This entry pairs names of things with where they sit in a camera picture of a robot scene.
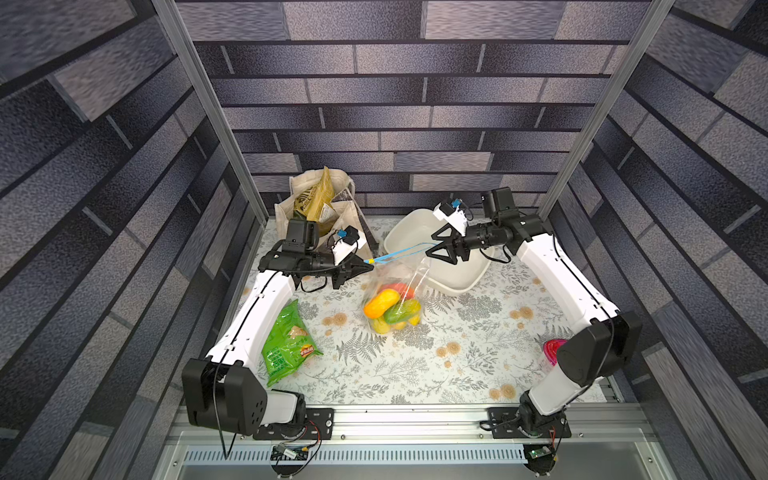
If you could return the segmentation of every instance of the red fruit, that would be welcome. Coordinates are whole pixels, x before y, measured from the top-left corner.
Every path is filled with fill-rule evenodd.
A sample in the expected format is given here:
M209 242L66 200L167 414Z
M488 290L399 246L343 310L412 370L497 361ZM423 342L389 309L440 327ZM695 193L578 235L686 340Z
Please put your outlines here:
M405 297L405 300L410 300L414 297L414 295L416 295L416 293L413 291L413 288L408 288L406 283L389 283L387 285L381 285L379 292L388 288L395 290L400 294L401 297Z

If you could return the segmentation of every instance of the table surface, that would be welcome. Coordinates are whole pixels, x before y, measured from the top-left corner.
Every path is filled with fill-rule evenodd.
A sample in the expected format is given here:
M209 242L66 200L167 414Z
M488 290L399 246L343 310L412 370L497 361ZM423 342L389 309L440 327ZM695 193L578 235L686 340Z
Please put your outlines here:
M381 240L402 217L366 219ZM240 305L258 274L258 259L276 241L275 221L269 220ZM422 322L386 336L372 333L360 307L371 276L360 275L338 290L328 285L294 293L323 355L311 356L273 388L301 392L310 405L517 402L544 377L538 364L544 342L573 336L560 307L517 257L492 263L461 296L428 288ZM312 279L305 287L322 282ZM266 379L263 364L258 375ZM606 400L593 385L576 401Z

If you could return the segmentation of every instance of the cable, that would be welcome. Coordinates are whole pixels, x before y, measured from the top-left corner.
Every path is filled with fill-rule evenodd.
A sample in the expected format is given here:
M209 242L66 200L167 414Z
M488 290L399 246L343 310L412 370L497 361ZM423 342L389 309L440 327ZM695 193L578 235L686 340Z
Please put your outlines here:
M512 420L506 420L504 422L497 422L496 420L481 420L480 429L486 432L492 432L502 425L511 425L512 423L519 423L520 417L516 416Z
M502 246L502 253L504 254L505 257L507 257L507 261L506 262L504 260L500 260L498 258L489 257L488 255L485 254L483 249L480 249L480 253L482 253L482 256L484 256L485 258L487 258L488 260L490 260L492 262L499 262L499 263L506 264L506 263L509 263L509 262L512 261L512 257L510 257L509 253L507 253L507 245L506 244Z
M606 319L608 320L608 325L611 326L611 339L608 341L608 348L605 349L605 354L603 354L603 359L600 361L600 366L598 367L598 375L600 374L600 371L603 369L603 365L605 364L605 359L608 358L608 353L611 352L611 347L614 345L614 334L616 333L616 329L614 328L614 321L612 320L611 316L608 315L608 312L605 311L605 308L598 302L598 299L595 298L595 296L592 294L592 292L587 288L586 285L584 285L584 282L581 281L581 279L576 275L576 273L571 270L571 268L568 266L566 262L563 261L563 257L560 256L560 252L558 252L558 243L554 236L554 231L552 232L552 248L554 248L554 253L558 256L558 259L562 262L562 264L565 266L565 268L568 269L569 272L571 272L571 275L574 276L574 278L579 282L579 284L584 287L584 290L587 290L587 293L589 293L589 296L592 297L592 300L594 300L595 305L600 306L600 310L603 310L603 313L605 313ZM594 380L589 382L589 385L587 385L583 390L579 392L578 395L576 395L571 402L573 402L579 395L589 390L594 385Z
M243 322L240 324L239 327L237 327L237 331L235 332L234 336L232 337L232 341L230 342L230 345L235 343L235 340L237 339L237 335L240 333L240 329L243 328L243 325L245 324L245 319L248 318L250 315L250 311L253 310L253 307L256 305L256 303L259 301L259 298L261 298L261 294L264 293L264 290L266 290L266 286L270 284L272 279L277 275L279 272L275 272L272 274L269 280L266 281L264 284L264 287L259 292L259 296L256 297L256 299L253 301L253 304L248 309L248 313L245 314L243 317ZM224 433L221 429L221 421L219 419L219 407L216 403L216 385L219 383L219 367L224 362L224 359L227 357L227 354L230 352L229 349L224 350L224 354L221 356L221 360L216 364L216 370L214 370L214 413L216 413L216 426L219 429L219 438L221 439L221 449L224 453L224 460L227 460L230 457L230 453L232 453L232 446L235 444L235 437L237 437L237 432L232 435L232 442L230 443L230 449L229 452L227 451L227 446L224 444Z
M320 285L317 288L313 288L313 289L311 289L309 291L304 290L304 279L301 279L301 280L299 280L299 285L301 286L301 291L304 292L304 293L314 293L317 290L322 290L322 289L324 289L326 287L326 285L328 285L328 277L326 276L325 279L326 279L326 281L323 282L323 285Z
M228 452L227 446L224 444L224 433L221 430L221 422L219 421L219 408L216 405L216 384L219 382L219 367L228 353L229 350L226 350L221 356L221 361L216 364L216 372L214 372L214 412L216 413L216 425L219 427L219 438L221 439L221 450L224 453L224 460L227 460L230 457L230 453L232 453L232 445L235 444L235 437L237 437L237 432L235 432L234 435L232 435L232 442L230 443L230 450Z
M304 465L301 465L301 467L298 470L296 470L295 472L290 473L288 475L284 475L284 474L282 474L282 473L277 471L276 467L280 464L280 459L279 458L275 461L274 465L272 465L270 463L270 466L272 467L272 470L274 470L274 472L277 473L277 478L290 478L290 477L293 477L294 475L298 475L302 470L304 470L306 468L307 465L310 464L310 462L317 455L317 452L320 451L320 447L323 446L323 438L320 436L320 429L317 428L317 425L312 420L307 419L307 422L311 423L312 425L314 425L315 431L317 432L317 440L315 440L315 442L312 445L309 445L309 446L304 447L304 448L306 449L307 452L309 452L309 450L313 449L317 445L317 450L312 452L312 455L307 453L306 463L304 463ZM280 444L284 446L284 445L286 445L288 443L295 442L295 441L296 440L291 440L290 442L281 442Z
M568 420L566 420L565 417L563 417L563 420L564 420L564 423L563 423L563 431L564 431L565 426L568 424ZM564 435L561 435L561 437L558 439L558 446L554 447L554 452L552 452L552 463L549 465L550 470L554 468L554 461L555 461L555 458L558 456L558 450L560 449L560 442L563 441L563 436Z
M472 214L472 218L468 218L467 221L468 222L473 221L475 219L475 214L472 212L472 209L469 207L469 205L464 203L464 200L459 199L458 201L461 202L461 204L464 205L464 207L466 207L467 211Z

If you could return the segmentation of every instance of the snack bag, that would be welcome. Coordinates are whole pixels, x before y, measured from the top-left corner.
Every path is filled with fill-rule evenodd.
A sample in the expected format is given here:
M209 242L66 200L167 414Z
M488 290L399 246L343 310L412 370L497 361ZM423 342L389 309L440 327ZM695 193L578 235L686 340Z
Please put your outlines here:
M270 376L266 386L272 386L297 371L304 360L314 354L323 353L317 349L301 321L299 300L294 300L280 311L261 349L266 372Z
M331 207L334 194L330 170L328 167L323 167L320 181L309 190L300 193L293 204L293 209L299 218L318 223L321 236L328 233L333 221L339 216Z

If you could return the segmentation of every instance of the mango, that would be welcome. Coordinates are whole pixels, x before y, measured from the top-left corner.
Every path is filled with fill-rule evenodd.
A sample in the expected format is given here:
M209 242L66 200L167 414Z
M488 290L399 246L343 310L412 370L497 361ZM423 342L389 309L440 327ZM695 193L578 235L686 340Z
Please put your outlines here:
M362 312L370 319L377 319L391 306L400 301L400 294L391 288L384 289L363 307Z
M400 294L401 297L404 297L405 300L410 300L415 295L413 288L408 288L408 285L405 283L388 283L387 285L381 285L381 287L379 287L379 292L385 288L391 288L392 290L395 290Z
M371 326L373 327L373 331L376 333L381 333L382 335L389 333L389 324L382 320L381 317L372 320Z

